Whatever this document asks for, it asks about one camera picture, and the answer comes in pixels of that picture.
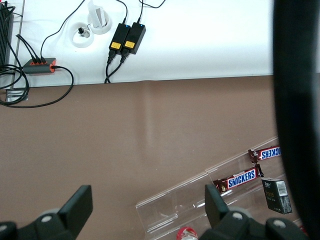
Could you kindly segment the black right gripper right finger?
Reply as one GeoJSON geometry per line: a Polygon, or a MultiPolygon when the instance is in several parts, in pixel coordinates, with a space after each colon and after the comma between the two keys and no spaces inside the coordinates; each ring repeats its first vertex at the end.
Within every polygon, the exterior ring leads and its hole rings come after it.
{"type": "Polygon", "coordinates": [[[215,186],[205,186],[205,212],[211,228],[201,240],[308,240],[309,237],[285,218],[269,218],[261,224],[241,210],[230,210],[215,186]]]}

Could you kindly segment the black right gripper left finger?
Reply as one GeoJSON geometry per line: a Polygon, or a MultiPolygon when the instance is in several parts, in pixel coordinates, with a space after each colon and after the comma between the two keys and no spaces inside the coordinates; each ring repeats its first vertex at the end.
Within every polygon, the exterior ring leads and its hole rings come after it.
{"type": "Polygon", "coordinates": [[[0,223],[2,240],[75,240],[93,212],[92,186],[82,185],[57,212],[45,213],[18,228],[13,221],[0,223]]]}

